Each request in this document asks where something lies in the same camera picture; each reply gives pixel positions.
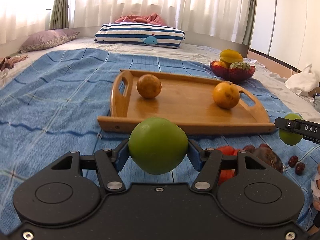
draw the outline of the bed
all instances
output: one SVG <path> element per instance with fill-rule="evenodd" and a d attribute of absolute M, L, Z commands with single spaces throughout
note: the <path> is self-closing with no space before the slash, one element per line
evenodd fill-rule
<path fill-rule="evenodd" d="M 20 223 L 12 205 L 14 189 L 40 169 L 69 150 L 92 154 L 97 149 L 115 148 L 127 134 L 101 131 L 96 116 L 109 113 L 109 92 L 120 68 L 142 69 L 199 75 L 216 78 L 209 62 L 219 58 L 219 50 L 181 44 L 179 49 L 129 44 L 97 44 L 82 38 L 58 47 L 28 53 L 11 70 L 0 75 L 0 231 L 5 234 Z M 320 114 L 311 104 L 288 90 L 285 79 L 271 73 L 251 59 L 256 72 L 245 88 L 254 93 L 268 110 L 272 121 L 289 112 L 305 120 L 320 123 Z M 85 89 L 87 83 L 103 82 L 108 93 Z M 310 180 L 320 161 L 319 146 L 302 140 L 289 147 L 279 142 L 277 133 L 255 136 L 194 137 L 202 148 L 230 145 L 234 147 L 267 143 L 284 162 L 284 175 L 298 183 L 305 204 L 298 223 L 307 229 L 316 211 L 312 208 Z M 291 155 L 306 163 L 303 176 L 286 164 Z M 129 159 L 119 173 L 126 187 L 131 182 L 188 182 L 197 176 L 187 158 L 172 172 L 152 176 Z M 93 181 L 93 173 L 84 171 Z"/>

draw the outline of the tray handle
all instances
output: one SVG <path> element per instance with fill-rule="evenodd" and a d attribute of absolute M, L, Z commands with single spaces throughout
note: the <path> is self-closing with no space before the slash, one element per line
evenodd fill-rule
<path fill-rule="evenodd" d="M 124 93 L 119 91 L 120 82 L 123 81 Z M 129 100 L 132 90 L 133 76 L 130 71 L 121 72 L 113 82 L 111 92 L 111 116 L 126 117 L 128 112 Z"/>
<path fill-rule="evenodd" d="M 242 88 L 239 89 L 239 93 L 244 93 L 248 98 L 250 98 L 254 102 L 253 106 L 248 106 L 246 102 L 242 100 L 242 106 L 252 115 L 252 117 L 255 120 L 257 120 L 257 122 L 270 122 L 267 111 L 263 107 L 262 103 L 253 94 Z"/>

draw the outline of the custard apple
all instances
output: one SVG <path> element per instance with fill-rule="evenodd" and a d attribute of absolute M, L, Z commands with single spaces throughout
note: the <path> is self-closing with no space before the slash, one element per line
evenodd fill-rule
<path fill-rule="evenodd" d="M 234 62 L 230 65 L 230 69 L 231 68 L 241 68 L 244 70 L 249 70 L 250 69 L 250 65 L 248 63 L 245 62 Z"/>

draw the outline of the green curtain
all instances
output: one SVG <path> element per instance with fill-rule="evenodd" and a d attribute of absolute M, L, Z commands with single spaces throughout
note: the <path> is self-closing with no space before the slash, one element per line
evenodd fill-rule
<path fill-rule="evenodd" d="M 242 42 L 242 44 L 247 45 L 247 46 L 249 45 L 250 40 L 251 40 L 251 36 L 252 36 L 254 15 L 256 13 L 256 4 L 257 4 L 257 0 L 250 0 L 247 28 L 245 29 L 244 38 L 243 38 L 243 42 Z"/>
<path fill-rule="evenodd" d="M 49 30 L 64 29 L 68 27 L 68 0 L 54 0 Z"/>

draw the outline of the bowl of fruit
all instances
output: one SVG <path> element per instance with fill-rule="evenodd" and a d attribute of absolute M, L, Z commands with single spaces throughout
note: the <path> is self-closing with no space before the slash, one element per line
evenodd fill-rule
<path fill-rule="evenodd" d="M 243 62 L 241 54 L 232 49 L 223 50 L 220 60 L 210 62 L 210 68 L 216 76 L 235 84 L 251 78 L 256 71 L 255 66 Z"/>

